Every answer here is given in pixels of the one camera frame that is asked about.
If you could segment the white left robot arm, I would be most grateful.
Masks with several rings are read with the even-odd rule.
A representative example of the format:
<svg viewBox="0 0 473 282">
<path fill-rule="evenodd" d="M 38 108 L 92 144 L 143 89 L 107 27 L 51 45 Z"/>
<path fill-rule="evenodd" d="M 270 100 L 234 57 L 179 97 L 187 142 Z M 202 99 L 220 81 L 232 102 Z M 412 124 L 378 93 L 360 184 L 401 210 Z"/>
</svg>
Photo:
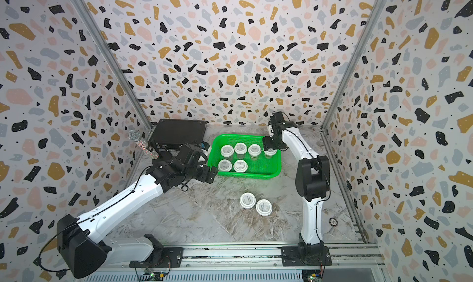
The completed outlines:
<svg viewBox="0 0 473 282">
<path fill-rule="evenodd" d="M 145 268 L 172 263 L 163 245 L 151 234 L 134 239 L 108 239 L 107 235 L 144 204 L 173 187 L 191 180 L 213 183 L 218 169 L 202 162 L 173 169 L 166 162 L 144 169 L 136 182 L 95 209 L 78 217 L 68 214 L 57 224 L 57 249 L 75 278 L 85 278 L 99 268 L 129 262 Z"/>
</svg>

